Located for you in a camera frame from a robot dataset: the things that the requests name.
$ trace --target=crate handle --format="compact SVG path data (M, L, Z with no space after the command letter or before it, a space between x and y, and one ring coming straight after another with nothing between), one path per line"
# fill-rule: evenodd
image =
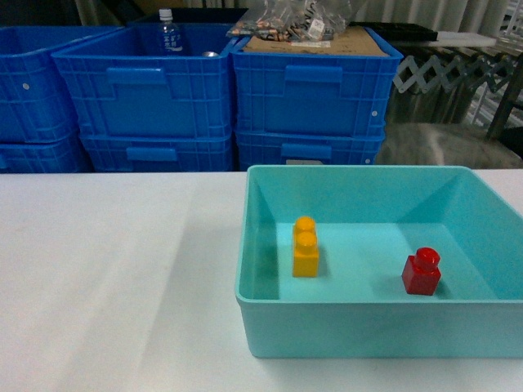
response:
M146 147L127 147L128 161L177 162L178 154L174 148L151 149Z
M167 84L163 68L108 68L110 84Z
M295 145L283 143L281 156L286 158L307 158L331 160L333 148L330 145Z
M285 67L286 82L322 82L342 83L342 67L322 67L307 65L287 65Z

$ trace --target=black tray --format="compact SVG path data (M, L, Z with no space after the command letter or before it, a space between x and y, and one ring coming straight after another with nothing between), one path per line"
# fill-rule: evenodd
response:
M437 41L438 33L413 23L351 22L374 30L386 41Z

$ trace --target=light blue plastic tray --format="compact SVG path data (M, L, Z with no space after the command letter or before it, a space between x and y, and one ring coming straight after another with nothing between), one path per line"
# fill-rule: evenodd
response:
M292 276L303 215L318 278ZM419 247L434 296L401 280ZM464 167L251 167L236 297L259 357L523 358L523 218Z

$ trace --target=plastic tray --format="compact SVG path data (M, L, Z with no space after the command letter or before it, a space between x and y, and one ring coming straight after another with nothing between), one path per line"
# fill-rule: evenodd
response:
M379 135L350 138L250 133L237 130L239 167L240 170L247 170L252 165L287 163L372 165L385 139L383 128Z
M92 172L77 132L45 145L0 144L0 173L76 172Z
M292 276L292 227L317 222L317 278ZM408 255L441 255L434 296ZM236 277L259 357L523 358L523 218L464 167L248 171Z
M371 28L387 41L436 41L438 32L414 23L351 22L351 26Z
M81 136L97 172L229 172L230 135L216 139Z
M238 127L317 136L380 136L402 55L367 29L388 57L233 50Z
M77 128L64 80L50 54L115 27L0 29L0 143L44 143Z
M180 24L183 56L161 56L141 24L53 55L85 136L209 138L230 132L230 24ZM206 51L219 54L203 57Z

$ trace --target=white table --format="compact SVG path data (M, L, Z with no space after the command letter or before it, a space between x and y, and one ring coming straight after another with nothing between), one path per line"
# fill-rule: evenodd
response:
M480 171L523 212L523 170ZM0 176L0 390L521 391L523 360L256 359L244 173Z

